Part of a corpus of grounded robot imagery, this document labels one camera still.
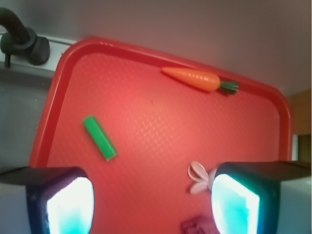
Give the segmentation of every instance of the white wall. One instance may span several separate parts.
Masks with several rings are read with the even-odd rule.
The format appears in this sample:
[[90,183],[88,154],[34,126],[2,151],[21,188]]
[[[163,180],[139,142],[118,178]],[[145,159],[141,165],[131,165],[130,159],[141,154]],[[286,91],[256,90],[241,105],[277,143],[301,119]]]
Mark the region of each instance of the white wall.
[[98,36],[311,88],[311,0],[0,0],[38,33]]

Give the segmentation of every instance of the dark red object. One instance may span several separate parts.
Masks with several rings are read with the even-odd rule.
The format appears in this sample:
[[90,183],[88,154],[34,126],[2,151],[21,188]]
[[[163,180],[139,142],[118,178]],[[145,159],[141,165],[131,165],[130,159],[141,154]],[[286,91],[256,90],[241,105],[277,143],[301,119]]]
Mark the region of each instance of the dark red object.
[[185,234],[217,234],[219,233],[214,220],[204,215],[198,215],[181,224],[183,233]]
[[[190,67],[235,80],[235,96],[180,83],[161,67]],[[103,160],[82,121],[93,115],[114,143]],[[190,195],[191,161],[291,158],[292,117],[276,89],[210,66],[107,39],[62,56],[30,165],[82,167],[95,189],[92,233],[180,233],[181,221],[212,216],[210,194]]]

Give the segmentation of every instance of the green block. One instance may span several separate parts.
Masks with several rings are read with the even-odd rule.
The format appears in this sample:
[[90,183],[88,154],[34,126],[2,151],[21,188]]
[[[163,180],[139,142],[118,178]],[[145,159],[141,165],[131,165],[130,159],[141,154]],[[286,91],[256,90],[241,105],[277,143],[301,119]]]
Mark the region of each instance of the green block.
[[117,152],[98,121],[93,116],[90,116],[83,121],[83,124],[106,160],[114,158]]

